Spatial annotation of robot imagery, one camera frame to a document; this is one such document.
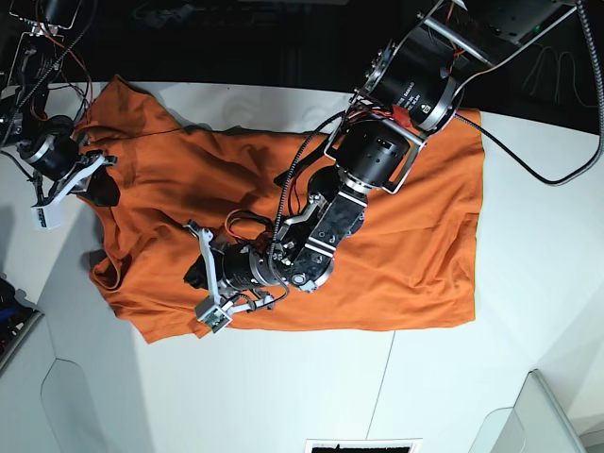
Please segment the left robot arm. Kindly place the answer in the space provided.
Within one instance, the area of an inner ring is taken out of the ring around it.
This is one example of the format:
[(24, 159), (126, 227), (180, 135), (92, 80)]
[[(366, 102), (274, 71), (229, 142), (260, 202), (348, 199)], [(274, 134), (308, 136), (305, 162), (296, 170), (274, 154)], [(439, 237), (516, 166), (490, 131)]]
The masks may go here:
[(364, 220), (369, 193), (397, 193), (428, 140), (459, 115), (465, 87), (528, 49), (571, 15), (579, 18), (595, 84), (603, 83), (593, 9), (584, 1), (428, 1), (388, 42), (347, 108), (313, 130), (275, 178), (276, 214), (234, 210), (262, 226), (228, 241), (195, 222), (200, 255), (184, 280), (206, 297), (196, 319), (217, 330), (235, 313), (271, 309), (271, 289), (311, 293), (329, 278), (341, 241)]

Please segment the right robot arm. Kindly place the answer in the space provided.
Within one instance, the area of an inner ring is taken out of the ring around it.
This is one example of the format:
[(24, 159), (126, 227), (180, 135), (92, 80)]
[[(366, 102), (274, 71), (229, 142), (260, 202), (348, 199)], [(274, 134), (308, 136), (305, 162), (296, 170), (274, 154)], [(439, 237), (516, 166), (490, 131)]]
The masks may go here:
[(79, 196), (97, 207), (114, 207), (120, 192), (108, 175), (117, 159), (84, 151), (75, 135), (77, 120), (92, 105), (92, 84), (67, 88), (80, 97), (75, 116), (46, 112), (63, 61), (84, 64), (75, 47), (96, 15), (95, 1), (4, 1), (1, 4), (2, 155), (10, 159), (35, 190), (37, 204)]

